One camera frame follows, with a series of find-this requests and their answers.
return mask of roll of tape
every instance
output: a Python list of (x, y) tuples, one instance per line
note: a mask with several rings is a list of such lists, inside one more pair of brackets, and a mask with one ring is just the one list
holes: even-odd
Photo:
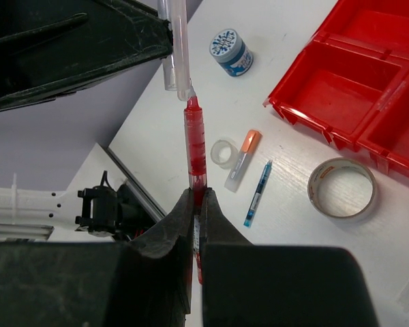
[[(230, 154), (227, 159), (222, 159), (221, 152), (227, 148), (230, 149)], [(228, 140), (218, 140), (212, 146), (211, 159), (215, 164), (219, 165), (223, 169), (231, 169), (236, 164), (237, 157), (238, 149), (232, 142)]]
[[(324, 210), (324, 208), (321, 206), (320, 199), (318, 198), (318, 190), (326, 176), (333, 171), (342, 169), (349, 169), (362, 174), (372, 185), (372, 194), (367, 205), (361, 211), (349, 216), (332, 215), (328, 211)], [(376, 206), (377, 184), (371, 171), (361, 163), (346, 158), (335, 158), (327, 160), (315, 168), (309, 178), (309, 183), (307, 184), (307, 194), (315, 209), (324, 216), (340, 221), (354, 222), (366, 219), (372, 213), (374, 207)]]

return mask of pen cap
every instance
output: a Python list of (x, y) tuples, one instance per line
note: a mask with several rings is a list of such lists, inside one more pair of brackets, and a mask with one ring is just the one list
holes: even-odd
[(248, 131), (243, 146), (239, 151), (237, 163), (230, 171), (229, 176), (224, 183), (224, 187), (229, 191), (236, 192), (238, 190), (261, 137), (262, 134), (254, 129)]

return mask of orange cap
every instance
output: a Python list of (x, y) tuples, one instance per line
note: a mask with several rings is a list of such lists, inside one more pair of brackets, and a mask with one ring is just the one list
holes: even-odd
[(241, 147), (242, 152), (253, 153), (258, 146), (258, 143), (262, 137), (262, 134), (254, 129), (248, 131), (247, 136), (244, 139), (243, 146)]

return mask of blue and white jar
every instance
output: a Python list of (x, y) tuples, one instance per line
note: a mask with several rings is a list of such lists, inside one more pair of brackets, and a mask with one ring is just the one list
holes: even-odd
[(253, 63), (253, 54), (234, 29), (219, 32), (209, 47), (212, 57), (231, 76), (244, 74)]

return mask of gray floor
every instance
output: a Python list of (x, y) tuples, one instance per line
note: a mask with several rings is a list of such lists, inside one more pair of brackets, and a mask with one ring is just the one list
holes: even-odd
[[(156, 7), (157, 0), (141, 2)], [(200, 2), (187, 0), (189, 16)], [(0, 187), (10, 187), (16, 172), (20, 189), (65, 189), (93, 145), (110, 143), (159, 64), (145, 63), (54, 102), (0, 113)]]

